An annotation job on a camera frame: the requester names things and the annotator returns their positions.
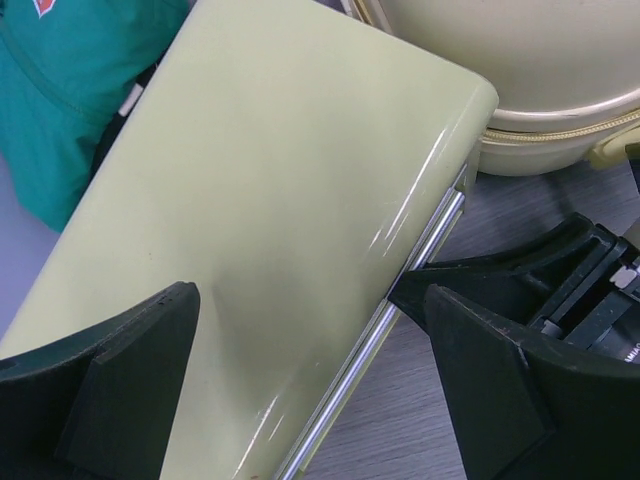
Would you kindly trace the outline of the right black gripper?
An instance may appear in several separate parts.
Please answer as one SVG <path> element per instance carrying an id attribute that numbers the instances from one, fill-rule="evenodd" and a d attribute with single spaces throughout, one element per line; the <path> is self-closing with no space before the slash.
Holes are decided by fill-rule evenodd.
<path id="1" fill-rule="evenodd" d="M 431 285 L 581 350 L 639 362 L 639 251 L 581 214 L 518 247 L 402 274 L 389 300 L 423 329 Z"/>

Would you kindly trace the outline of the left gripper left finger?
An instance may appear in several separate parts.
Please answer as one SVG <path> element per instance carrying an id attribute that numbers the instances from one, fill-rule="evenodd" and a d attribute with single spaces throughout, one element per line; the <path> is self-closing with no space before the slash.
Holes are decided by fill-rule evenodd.
<path id="1" fill-rule="evenodd" d="M 4 479 L 159 478 L 200 311 L 176 282 L 1 362 Z"/>

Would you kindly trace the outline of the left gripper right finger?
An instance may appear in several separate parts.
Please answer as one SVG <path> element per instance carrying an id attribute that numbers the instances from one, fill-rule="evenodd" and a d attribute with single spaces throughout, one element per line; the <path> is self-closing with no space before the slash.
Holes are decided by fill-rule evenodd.
<path id="1" fill-rule="evenodd" d="M 444 287 L 428 288 L 424 310 L 467 478 L 638 478 L 638 366 Z"/>

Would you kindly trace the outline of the yellow hard-shell suitcase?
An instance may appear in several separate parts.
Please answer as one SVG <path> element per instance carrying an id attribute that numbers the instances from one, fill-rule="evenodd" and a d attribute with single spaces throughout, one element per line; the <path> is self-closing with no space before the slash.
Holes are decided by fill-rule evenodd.
<path id="1" fill-rule="evenodd" d="M 479 168 L 500 176 L 624 161 L 639 139 L 635 1 L 348 1 L 347 14 L 488 80 Z"/>

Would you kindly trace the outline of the yellow-green drawer box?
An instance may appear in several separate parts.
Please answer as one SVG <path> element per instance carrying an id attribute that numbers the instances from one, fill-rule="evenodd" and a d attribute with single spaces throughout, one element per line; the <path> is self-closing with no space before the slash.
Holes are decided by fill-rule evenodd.
<path id="1" fill-rule="evenodd" d="M 157 479 L 299 479 L 462 212 L 482 76 L 313 1 L 200 1 L 1 342 L 176 282 L 200 311 Z"/>

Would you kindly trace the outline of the dark cloth under jersey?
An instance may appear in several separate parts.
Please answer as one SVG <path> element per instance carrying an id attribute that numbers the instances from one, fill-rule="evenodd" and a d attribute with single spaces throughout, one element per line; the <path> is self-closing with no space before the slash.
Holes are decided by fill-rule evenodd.
<path id="1" fill-rule="evenodd" d="M 154 64 L 149 66 L 146 70 L 144 70 L 137 78 L 136 82 L 133 85 L 128 97 L 121 105 L 119 110 L 114 114 L 112 120 L 107 125 L 104 130 L 100 141 L 97 144 L 96 150 L 94 152 L 90 177 L 92 180 L 99 170 L 102 162 L 104 161 L 106 155 L 111 149 L 113 143 L 115 142 L 117 136 L 119 135 L 121 129 L 125 125 L 130 113 L 134 109 L 135 105 L 139 101 L 142 93 L 144 92 L 146 86 L 154 75 L 157 67 L 159 66 L 159 61 L 156 61 Z"/>

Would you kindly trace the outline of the green jersey with G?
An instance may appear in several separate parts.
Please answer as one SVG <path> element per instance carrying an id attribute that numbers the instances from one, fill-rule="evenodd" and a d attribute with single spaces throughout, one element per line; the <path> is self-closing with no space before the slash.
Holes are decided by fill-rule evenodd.
<path id="1" fill-rule="evenodd" d="M 20 204 L 60 232 L 137 77 L 169 48 L 189 1 L 4 1 L 1 155 Z"/>

